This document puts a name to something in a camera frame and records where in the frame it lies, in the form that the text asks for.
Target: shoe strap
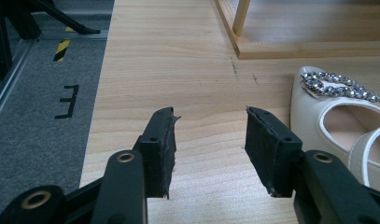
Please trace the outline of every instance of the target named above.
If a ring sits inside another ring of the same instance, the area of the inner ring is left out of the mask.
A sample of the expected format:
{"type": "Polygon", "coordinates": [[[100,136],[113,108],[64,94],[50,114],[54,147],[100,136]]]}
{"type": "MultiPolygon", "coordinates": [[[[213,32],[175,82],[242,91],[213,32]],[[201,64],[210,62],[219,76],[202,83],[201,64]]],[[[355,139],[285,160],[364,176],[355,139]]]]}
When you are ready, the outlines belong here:
{"type": "Polygon", "coordinates": [[[380,128],[364,134],[353,145],[349,153],[348,168],[350,172],[358,180],[358,182],[367,187],[370,186],[367,169],[368,157],[370,155],[373,142],[379,135],[380,128]]]}

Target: screw hole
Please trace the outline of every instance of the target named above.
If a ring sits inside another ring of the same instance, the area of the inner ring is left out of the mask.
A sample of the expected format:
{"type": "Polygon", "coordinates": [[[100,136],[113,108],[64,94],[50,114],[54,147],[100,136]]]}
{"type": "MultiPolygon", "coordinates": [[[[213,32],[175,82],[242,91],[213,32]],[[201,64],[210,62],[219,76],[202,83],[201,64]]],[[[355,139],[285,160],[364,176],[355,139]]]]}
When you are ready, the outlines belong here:
{"type": "Polygon", "coordinates": [[[50,196],[50,192],[46,190],[34,192],[23,200],[21,207],[24,209],[37,208],[46,203],[49,200],[50,196]]]}
{"type": "Polygon", "coordinates": [[[332,162],[332,158],[324,153],[315,153],[314,158],[321,162],[332,162]]]}
{"type": "Polygon", "coordinates": [[[119,162],[128,162],[128,161],[132,161],[133,159],[134,159],[134,154],[129,153],[129,152],[122,153],[118,155],[117,157],[117,161],[119,162]]]}

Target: gray carpet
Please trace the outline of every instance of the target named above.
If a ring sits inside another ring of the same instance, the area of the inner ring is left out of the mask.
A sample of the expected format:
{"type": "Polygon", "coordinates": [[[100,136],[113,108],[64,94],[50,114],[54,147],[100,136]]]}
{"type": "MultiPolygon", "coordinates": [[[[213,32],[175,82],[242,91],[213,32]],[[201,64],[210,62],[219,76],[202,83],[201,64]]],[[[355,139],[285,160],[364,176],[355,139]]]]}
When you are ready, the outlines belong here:
{"type": "MultiPolygon", "coordinates": [[[[108,30],[111,15],[71,16],[108,30]]],[[[37,15],[37,23],[42,30],[65,28],[45,14],[37,15]]],[[[106,41],[73,39],[63,61],[54,62],[59,43],[35,43],[0,113],[0,213],[30,188],[58,185],[69,193],[79,186],[106,41]],[[76,88],[72,114],[66,118],[70,103],[60,100],[72,98],[76,88]]]]}

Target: wood grain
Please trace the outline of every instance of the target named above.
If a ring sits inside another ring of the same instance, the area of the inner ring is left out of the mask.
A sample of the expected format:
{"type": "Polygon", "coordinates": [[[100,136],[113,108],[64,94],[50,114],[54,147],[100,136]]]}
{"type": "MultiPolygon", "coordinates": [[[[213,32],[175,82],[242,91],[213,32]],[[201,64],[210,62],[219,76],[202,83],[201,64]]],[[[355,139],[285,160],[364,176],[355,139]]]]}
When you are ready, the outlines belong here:
{"type": "Polygon", "coordinates": [[[240,59],[380,55],[379,0],[251,1],[240,36],[238,2],[216,5],[240,59]]]}
{"type": "Polygon", "coordinates": [[[243,147],[247,105],[289,125],[303,65],[380,94],[380,57],[238,60],[212,0],[116,0],[81,186],[173,106],[182,118],[171,199],[148,200],[149,223],[297,223],[292,199],[267,194],[243,147]]]}

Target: black metal bracket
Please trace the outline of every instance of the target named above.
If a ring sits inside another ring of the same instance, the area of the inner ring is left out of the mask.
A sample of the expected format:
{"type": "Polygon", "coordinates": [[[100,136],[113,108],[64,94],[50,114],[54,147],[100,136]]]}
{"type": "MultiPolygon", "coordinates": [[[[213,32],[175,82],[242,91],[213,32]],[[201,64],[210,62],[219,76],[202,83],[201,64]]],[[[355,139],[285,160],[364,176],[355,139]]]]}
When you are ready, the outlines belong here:
{"type": "Polygon", "coordinates": [[[90,29],[61,12],[52,0],[0,0],[0,81],[12,66],[5,17],[11,21],[22,39],[38,39],[41,30],[31,14],[35,11],[47,12],[81,35],[100,34],[100,30],[90,29]]]}

